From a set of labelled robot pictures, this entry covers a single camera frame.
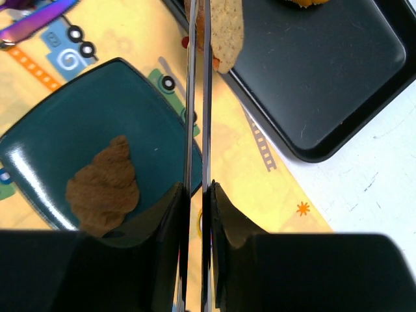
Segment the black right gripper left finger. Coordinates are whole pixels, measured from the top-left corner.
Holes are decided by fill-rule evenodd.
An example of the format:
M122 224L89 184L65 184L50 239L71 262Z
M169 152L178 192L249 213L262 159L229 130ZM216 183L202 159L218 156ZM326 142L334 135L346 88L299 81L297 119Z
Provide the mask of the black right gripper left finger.
M171 311L183 185L102 238L3 230L2 311Z

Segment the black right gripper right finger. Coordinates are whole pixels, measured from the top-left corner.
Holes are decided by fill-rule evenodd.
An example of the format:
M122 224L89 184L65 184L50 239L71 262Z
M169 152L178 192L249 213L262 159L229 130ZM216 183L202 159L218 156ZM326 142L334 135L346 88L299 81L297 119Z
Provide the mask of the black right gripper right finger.
M366 233L268 233L211 189L215 305L221 311L414 311L396 245Z

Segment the dark brown croissant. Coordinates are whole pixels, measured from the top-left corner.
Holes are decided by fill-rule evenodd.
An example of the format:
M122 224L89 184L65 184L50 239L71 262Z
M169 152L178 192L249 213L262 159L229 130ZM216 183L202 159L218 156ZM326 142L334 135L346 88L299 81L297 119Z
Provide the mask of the dark brown croissant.
M102 237L137 206L140 191L127 137L120 135L66 185L66 199L79 228Z

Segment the brown bread slice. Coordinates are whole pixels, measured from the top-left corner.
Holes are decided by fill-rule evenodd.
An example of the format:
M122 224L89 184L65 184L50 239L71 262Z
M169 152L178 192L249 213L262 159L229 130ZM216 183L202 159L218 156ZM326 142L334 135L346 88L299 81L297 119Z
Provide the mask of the brown bread slice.
M211 1L211 47L214 71L226 74L234 67L244 43L241 0Z

